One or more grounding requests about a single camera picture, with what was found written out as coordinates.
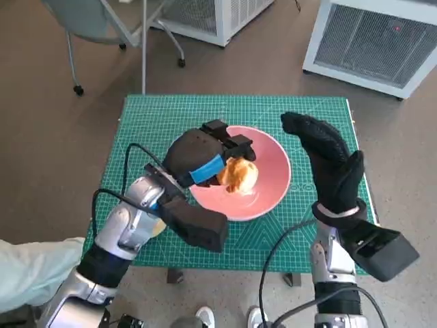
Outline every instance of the black cable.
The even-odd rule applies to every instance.
[[[121,319],[117,319],[117,320],[111,321],[111,322],[108,324],[108,326],[111,326],[111,325],[113,325],[114,323],[119,323],[120,320],[121,320]]]
[[[0,323],[0,328],[8,328],[8,327],[17,327],[17,326],[23,326],[26,325],[26,320],[15,320],[15,321],[9,321],[7,323]]]
[[[264,286],[264,280],[266,278],[266,274],[267,274],[267,269],[268,266],[270,264],[270,261],[272,260],[272,257],[274,255],[274,253],[276,252],[276,250],[278,249],[279,245],[284,241],[285,237],[288,236],[291,232],[295,231],[295,230],[299,230],[303,227],[309,226],[311,224],[314,224],[316,222],[315,219],[312,220],[308,220],[308,221],[303,221],[300,222],[299,224],[293,225],[292,227],[288,228],[281,236],[281,238],[276,242],[276,244],[274,244],[272,250],[270,251],[270,253],[267,256],[267,260],[264,263],[264,267],[262,269],[262,274],[261,274],[261,282],[259,283],[259,308],[261,310],[261,317],[262,317],[262,322],[263,322],[263,326],[267,327],[267,322],[266,322],[266,317],[264,316],[264,305],[262,302],[262,288]]]
[[[330,294],[327,294],[323,297],[319,297],[318,299],[314,299],[310,302],[299,305],[298,307],[295,307],[293,310],[287,311],[282,316],[280,316],[278,319],[276,319],[276,321],[273,322],[272,328],[278,327],[284,320],[295,315],[296,313],[299,313],[307,308],[310,308],[311,306],[315,306],[315,305],[321,304],[325,301],[328,301],[329,299],[333,298],[335,295],[338,295],[340,292],[345,292],[347,290],[357,290],[357,291],[363,293],[371,301],[372,305],[375,307],[375,310],[377,311],[378,316],[381,319],[382,326],[384,328],[389,328],[389,325],[387,324],[387,321],[385,320],[384,314],[382,313],[382,310],[379,307],[378,303],[376,303],[376,300],[370,295],[369,292],[367,292],[365,289],[358,287],[358,286],[343,287],[343,288],[340,288],[339,290],[336,290],[336,291],[334,291]]]
[[[91,203],[91,224],[92,224],[94,238],[97,237],[97,222],[96,222],[97,198],[101,193],[107,193],[107,194],[117,198],[121,202],[125,202],[125,203],[135,207],[137,210],[142,210],[143,212],[146,212],[146,213],[149,213],[149,214],[152,214],[152,215],[159,217],[159,214],[155,210],[152,210],[151,208],[138,205],[135,202],[133,202],[131,199],[129,199],[123,195],[120,195],[119,193],[116,193],[115,191],[112,191],[110,189],[99,188],[96,191],[94,191],[93,200]]]
[[[156,213],[153,210],[150,210],[149,208],[146,207],[142,207],[138,204],[135,204],[134,202],[132,202],[131,200],[129,200],[128,198],[124,197],[124,193],[126,192],[126,184],[128,182],[128,166],[129,166],[129,155],[130,155],[130,150],[133,148],[139,148],[142,151],[144,151],[147,155],[149,155],[154,161],[155,163],[164,170],[164,172],[166,172],[167,170],[164,168],[163,164],[160,162],[160,160],[158,159],[158,157],[156,157],[150,150],[148,150],[146,147],[140,145],[139,143],[135,143],[132,142],[128,145],[127,149],[126,149],[126,153],[124,155],[124,164],[123,164],[123,183],[122,183],[122,192],[120,193],[116,193],[112,190],[109,189],[97,189],[96,191],[94,191],[93,194],[93,200],[92,200],[92,204],[91,204],[91,227],[92,227],[92,231],[93,231],[93,238],[97,237],[97,221],[96,221],[96,207],[97,207],[97,197],[100,193],[107,193],[109,195],[112,195],[113,197],[118,198],[119,200],[134,206],[135,208],[142,210],[146,213],[149,214],[153,214],[156,215]]]
[[[298,0],[294,0],[294,2],[296,3],[296,7],[298,8],[298,11],[300,12],[300,3]]]
[[[126,149],[126,153],[124,155],[124,165],[123,165],[123,185],[122,185],[122,192],[121,194],[124,195],[125,191],[126,191],[126,184],[128,182],[128,166],[129,166],[129,155],[130,155],[130,150],[133,148],[139,148],[142,151],[144,151],[147,155],[149,155],[154,161],[155,163],[164,170],[164,172],[166,172],[167,170],[164,168],[163,164],[160,162],[160,160],[158,159],[158,157],[156,157],[155,155],[153,155],[153,153],[148,150],[146,147],[140,145],[139,143],[136,142],[132,142],[129,144],[129,146]]]

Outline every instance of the white shoe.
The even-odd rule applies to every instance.
[[[261,309],[259,307],[255,307],[249,313],[249,318],[247,319],[247,328],[258,328],[262,327],[262,317],[261,317]]]
[[[196,312],[196,317],[208,326],[208,328],[216,328],[216,321],[214,319],[214,312],[208,307],[203,306]]]

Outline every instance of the portable heater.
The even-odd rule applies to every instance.
[[[173,0],[161,20],[173,33],[226,46],[274,0]]]
[[[437,64],[437,0],[322,0],[303,64],[408,98]]]

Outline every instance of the pink plate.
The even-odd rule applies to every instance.
[[[227,132],[253,140],[259,175],[250,195],[228,193],[224,186],[193,186],[191,193],[204,208],[224,213],[231,221],[248,221],[272,210],[285,196],[292,178],[287,153],[273,137],[248,126],[229,126]]]

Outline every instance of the vent grille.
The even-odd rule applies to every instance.
[[[231,29],[239,28],[241,24],[252,18],[266,1],[267,0],[231,0]]]
[[[217,35],[214,0],[174,0],[163,18]]]
[[[403,88],[436,46],[436,26],[333,5],[315,63]]]

